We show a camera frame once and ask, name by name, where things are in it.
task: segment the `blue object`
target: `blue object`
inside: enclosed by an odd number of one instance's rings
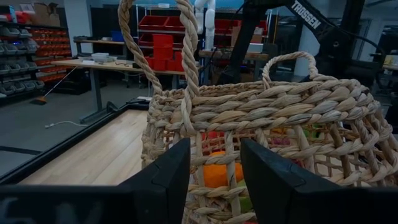
[[[112,33],[112,41],[124,42],[121,31],[111,31],[111,33]]]

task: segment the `basket handle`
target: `basket handle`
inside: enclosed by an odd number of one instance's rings
[[[266,66],[262,70],[262,82],[264,83],[264,88],[265,89],[270,88],[269,84],[271,82],[271,79],[269,78],[269,70],[271,69],[271,66],[283,60],[290,60],[297,58],[308,59],[308,69],[310,70],[310,79],[314,79],[315,77],[319,76],[317,69],[317,62],[315,61],[315,58],[311,54],[307,52],[294,52],[291,54],[274,57],[273,59],[267,62]]]
[[[154,87],[154,93],[161,95],[162,94],[162,85],[157,79],[154,71],[148,65],[147,60],[142,53],[142,50],[135,43],[134,39],[130,34],[130,8],[134,0],[120,0],[119,8],[118,8],[118,17],[119,17],[119,26],[122,30],[123,39],[126,42],[127,48],[134,55],[134,62],[136,62],[144,71],[146,77],[152,82]]]
[[[198,47],[197,19],[193,13],[193,7],[189,0],[176,0],[177,7],[181,11],[180,21],[185,27],[185,37],[182,48],[182,67],[187,79],[185,89],[190,98],[199,95],[198,68],[193,53]]]
[[[187,79],[187,87],[184,91],[184,99],[181,101],[182,130],[183,135],[197,134],[190,121],[192,111],[192,99],[199,96],[198,68],[195,64],[193,53],[198,46],[197,20],[193,13],[193,7],[189,0],[176,0],[177,7],[181,11],[180,21],[185,27],[185,37],[182,48],[182,67]]]

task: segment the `green object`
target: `green object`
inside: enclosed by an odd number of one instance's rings
[[[244,180],[238,183],[238,187],[244,186],[246,186]],[[241,213],[247,213],[253,209],[253,204],[251,203],[250,197],[239,197],[239,201],[241,202]]]
[[[313,128],[319,128],[319,126],[318,126],[317,124],[313,124],[312,127],[313,127]],[[306,129],[304,129],[303,131],[304,131],[305,137],[308,138],[309,135],[310,135],[310,131],[309,131],[309,130],[306,130]],[[312,131],[312,138],[314,138],[314,139],[319,138],[319,134],[320,134],[320,133],[317,132],[317,131]]]

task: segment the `white cable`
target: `white cable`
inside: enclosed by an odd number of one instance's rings
[[[60,121],[60,122],[58,122],[58,123],[52,123],[52,124],[49,124],[49,125],[45,125],[44,127],[47,129],[47,128],[51,128],[51,127],[53,127],[53,126],[55,126],[55,125],[58,125],[58,124],[74,124],[74,125],[76,125],[76,126],[80,126],[80,127],[87,127],[88,125],[87,124],[76,124],[75,122],[73,122],[73,121]]]

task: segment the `wicker basket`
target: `wicker basket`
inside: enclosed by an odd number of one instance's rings
[[[182,12],[180,20],[186,28],[182,65],[188,86],[184,90],[162,91],[130,35],[131,4],[132,1],[121,0],[119,23],[127,47],[155,91],[142,135],[142,165],[151,163],[179,139],[191,138],[192,184],[188,189],[186,222],[256,220],[254,212],[242,214],[240,209],[239,197],[248,196],[245,187],[237,187],[235,176],[241,138],[254,139],[340,185],[396,184],[392,174],[398,169],[397,141],[378,110],[379,103],[357,80],[320,75],[311,55],[296,52],[270,60],[264,67],[262,81],[199,87],[193,58],[198,41],[193,8],[188,1],[177,0]],[[273,64],[300,57],[309,60],[312,82],[270,80],[268,72]],[[209,138],[212,131],[223,136]],[[277,139],[288,141],[281,144]],[[226,154],[209,156],[209,152],[220,149]],[[228,186],[205,187],[203,166],[210,164],[226,164]]]

